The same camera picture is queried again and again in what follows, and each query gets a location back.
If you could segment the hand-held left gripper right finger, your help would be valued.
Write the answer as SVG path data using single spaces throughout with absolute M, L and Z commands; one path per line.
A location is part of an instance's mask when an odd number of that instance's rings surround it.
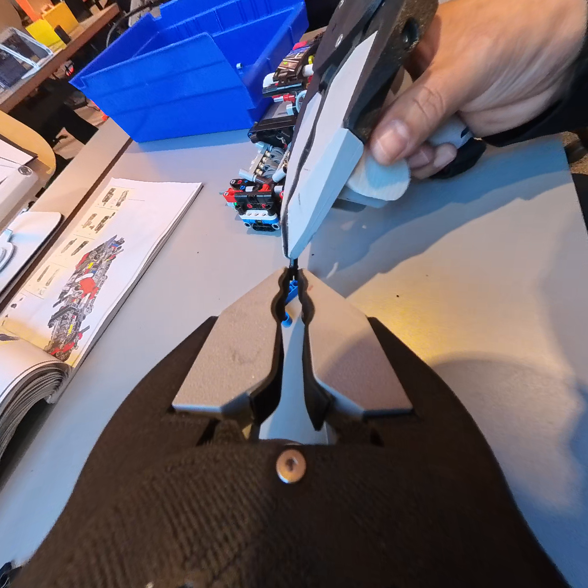
M 306 269 L 298 271 L 298 291 L 305 405 L 314 429 L 410 413 L 368 317 Z

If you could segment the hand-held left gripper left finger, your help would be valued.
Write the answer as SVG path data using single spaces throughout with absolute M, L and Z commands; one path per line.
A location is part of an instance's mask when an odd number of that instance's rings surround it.
M 215 321 L 172 407 L 242 427 L 261 425 L 281 399 L 288 270 L 270 274 Z

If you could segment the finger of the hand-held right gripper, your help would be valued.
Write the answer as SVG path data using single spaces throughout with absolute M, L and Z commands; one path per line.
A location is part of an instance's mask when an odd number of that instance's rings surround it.
M 315 117 L 320 107 L 321 99 L 321 94 L 317 88 L 313 88 L 313 91 L 311 91 L 311 88 L 309 88 L 305 94 L 305 99 L 302 103 L 302 109 L 300 110 L 296 122 L 295 136 L 293 137 L 293 142 L 290 148 L 288 171 L 285 179 L 281 209 L 283 249 L 288 249 L 288 204 L 295 187 L 296 174 L 298 173 L 300 159 L 303 155 L 307 140 L 311 134 Z
M 364 152 L 364 143 L 343 126 L 377 34 L 363 40 L 328 79 L 300 159 L 289 201 L 289 257 L 297 258 L 316 233 Z

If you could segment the brick car chassis model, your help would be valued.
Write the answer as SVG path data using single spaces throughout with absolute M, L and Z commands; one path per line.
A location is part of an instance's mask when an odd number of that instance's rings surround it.
M 244 226 L 253 231 L 281 229 L 283 191 L 295 125 L 325 30 L 313 31 L 306 40 L 296 43 L 263 80 L 262 97 L 272 102 L 247 134 L 257 154 L 248 168 L 240 169 L 223 194 Z

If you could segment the blue angled beam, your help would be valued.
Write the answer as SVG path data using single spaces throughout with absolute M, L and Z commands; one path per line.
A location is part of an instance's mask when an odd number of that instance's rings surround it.
M 295 300 L 298 297 L 298 281 L 296 279 L 292 279 L 289 283 L 289 292 L 287 297 L 285 298 L 285 306 L 289 305 L 290 302 Z M 285 317 L 282 321 L 283 327 L 290 327 L 293 323 L 292 316 L 285 311 Z

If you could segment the blue storage bin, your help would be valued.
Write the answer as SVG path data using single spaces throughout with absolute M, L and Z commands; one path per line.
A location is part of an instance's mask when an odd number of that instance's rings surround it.
M 307 27 L 303 1 L 170 1 L 71 83 L 135 142 L 249 129 L 272 102 L 264 78 Z

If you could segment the person's right forearm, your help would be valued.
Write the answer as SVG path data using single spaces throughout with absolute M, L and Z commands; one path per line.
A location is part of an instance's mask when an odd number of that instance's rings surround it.
M 587 126 L 587 85 L 569 90 L 565 96 L 533 120 L 482 140 L 498 148 L 540 137 L 571 132 Z

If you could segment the person's right hand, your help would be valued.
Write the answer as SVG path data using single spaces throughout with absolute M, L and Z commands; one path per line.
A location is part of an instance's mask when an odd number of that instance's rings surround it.
M 382 165 L 405 159 L 417 178 L 456 157 L 428 139 L 459 115 L 482 138 L 533 120 L 587 84 L 587 1 L 449 1 L 405 65 L 412 84 L 371 134 Z

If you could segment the building instruction booklet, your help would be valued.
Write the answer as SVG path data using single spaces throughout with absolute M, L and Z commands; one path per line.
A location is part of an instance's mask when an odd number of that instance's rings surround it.
M 201 183 L 113 179 L 1 312 L 1 456 L 69 379 L 175 230 Z

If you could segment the brown wooden table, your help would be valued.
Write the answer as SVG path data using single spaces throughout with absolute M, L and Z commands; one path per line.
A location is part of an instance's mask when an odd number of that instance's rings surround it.
M 15 86 L 1 90 L 1 112 L 9 113 L 21 103 L 39 85 L 57 72 L 60 67 L 90 40 L 94 38 L 104 27 L 121 13 L 117 4 L 111 4 L 99 13 L 85 20 L 71 34 L 72 40 L 65 48 L 52 55 L 40 69 L 34 71 L 29 77 L 20 80 Z

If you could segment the yellow storage bin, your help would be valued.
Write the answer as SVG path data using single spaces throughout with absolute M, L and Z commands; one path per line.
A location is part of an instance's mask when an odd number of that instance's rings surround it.
M 61 27 L 67 35 L 70 35 L 77 29 L 78 25 L 79 22 L 68 5 L 60 1 L 45 9 L 40 19 L 25 27 L 25 30 L 42 45 L 50 49 L 56 49 L 65 46 L 65 43 L 56 32 L 57 28 Z

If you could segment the printed instruction sheet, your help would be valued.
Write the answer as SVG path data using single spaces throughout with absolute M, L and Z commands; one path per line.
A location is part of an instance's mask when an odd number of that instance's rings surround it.
M 1 135 L 1 186 L 33 186 L 38 175 L 29 164 L 37 157 L 37 153 L 22 148 Z

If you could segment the clear acrylic sign holder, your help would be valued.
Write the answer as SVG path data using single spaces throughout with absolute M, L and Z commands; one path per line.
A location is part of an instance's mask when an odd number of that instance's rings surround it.
M 1 31 L 1 88 L 10 89 L 33 76 L 54 53 L 14 27 Z

